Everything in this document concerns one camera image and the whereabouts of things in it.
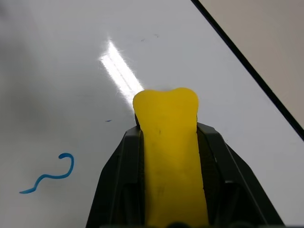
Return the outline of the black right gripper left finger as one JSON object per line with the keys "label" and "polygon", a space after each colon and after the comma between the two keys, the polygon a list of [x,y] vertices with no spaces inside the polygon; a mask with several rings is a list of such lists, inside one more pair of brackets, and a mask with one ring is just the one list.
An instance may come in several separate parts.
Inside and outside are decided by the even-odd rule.
{"label": "black right gripper left finger", "polygon": [[101,171],[86,227],[144,227],[143,146],[138,126],[125,132]]}

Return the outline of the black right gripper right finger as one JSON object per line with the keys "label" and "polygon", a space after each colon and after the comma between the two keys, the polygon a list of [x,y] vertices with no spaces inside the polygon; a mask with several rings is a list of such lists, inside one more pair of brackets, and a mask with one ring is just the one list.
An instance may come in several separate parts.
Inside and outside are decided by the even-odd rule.
{"label": "black right gripper right finger", "polygon": [[197,124],[208,219],[214,227],[282,226],[282,219],[249,165],[213,127]]}

